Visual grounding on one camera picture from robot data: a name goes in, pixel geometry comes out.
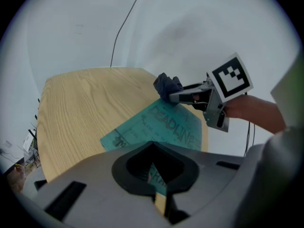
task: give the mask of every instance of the teal book cover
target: teal book cover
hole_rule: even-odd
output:
[[[104,136],[100,142],[107,151],[147,141],[158,141],[201,150],[201,120],[181,104],[159,99]],[[166,183],[152,164],[148,183],[166,195]]]

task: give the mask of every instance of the wooden table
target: wooden table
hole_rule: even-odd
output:
[[[53,180],[81,160],[105,151],[100,139],[159,99],[155,76],[140,68],[93,68],[46,81],[38,111],[37,136],[42,169]],[[202,112],[202,150],[208,128]]]

